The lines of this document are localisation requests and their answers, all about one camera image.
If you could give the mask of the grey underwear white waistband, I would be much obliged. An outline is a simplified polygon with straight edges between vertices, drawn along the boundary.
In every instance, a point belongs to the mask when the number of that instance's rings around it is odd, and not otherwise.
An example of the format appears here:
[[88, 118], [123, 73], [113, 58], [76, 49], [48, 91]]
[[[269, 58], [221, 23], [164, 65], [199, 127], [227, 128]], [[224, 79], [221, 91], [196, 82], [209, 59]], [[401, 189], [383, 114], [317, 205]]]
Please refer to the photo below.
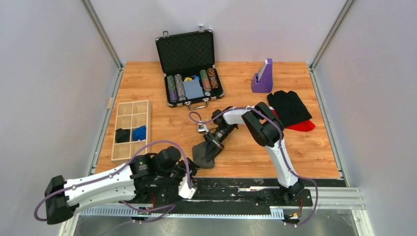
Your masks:
[[201, 142], [192, 147], [193, 162], [202, 169], [212, 169], [215, 166], [214, 160], [206, 160], [207, 144]]

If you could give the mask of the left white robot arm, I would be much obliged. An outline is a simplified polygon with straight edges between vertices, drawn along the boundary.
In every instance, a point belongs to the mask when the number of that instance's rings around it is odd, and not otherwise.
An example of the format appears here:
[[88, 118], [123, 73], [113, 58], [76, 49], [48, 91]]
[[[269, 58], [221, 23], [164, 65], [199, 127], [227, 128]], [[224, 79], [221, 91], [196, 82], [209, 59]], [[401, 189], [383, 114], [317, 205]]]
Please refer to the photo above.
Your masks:
[[51, 178], [44, 195], [48, 225], [62, 223], [87, 208], [101, 204], [150, 199], [150, 185], [157, 177], [172, 179], [179, 184], [179, 196], [191, 199], [196, 188], [188, 180], [199, 166], [187, 158], [181, 160], [178, 148], [170, 146], [159, 153], [135, 156], [129, 164], [77, 179], [58, 175]]

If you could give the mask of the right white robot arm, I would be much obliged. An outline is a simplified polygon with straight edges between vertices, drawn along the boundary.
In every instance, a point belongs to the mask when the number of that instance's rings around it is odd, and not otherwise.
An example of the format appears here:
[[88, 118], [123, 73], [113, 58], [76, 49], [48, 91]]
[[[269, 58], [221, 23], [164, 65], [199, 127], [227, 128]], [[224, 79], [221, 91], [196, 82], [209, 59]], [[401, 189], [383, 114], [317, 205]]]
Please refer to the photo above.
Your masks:
[[224, 149], [223, 141], [244, 124], [256, 143], [264, 147], [278, 174], [278, 183], [282, 189], [281, 199], [287, 205], [300, 200], [303, 183], [295, 172], [284, 141], [284, 125], [264, 102], [246, 108], [229, 107], [212, 113], [212, 122], [216, 124], [214, 132], [205, 132], [204, 142], [192, 148], [193, 161], [201, 168], [214, 167], [214, 159]]

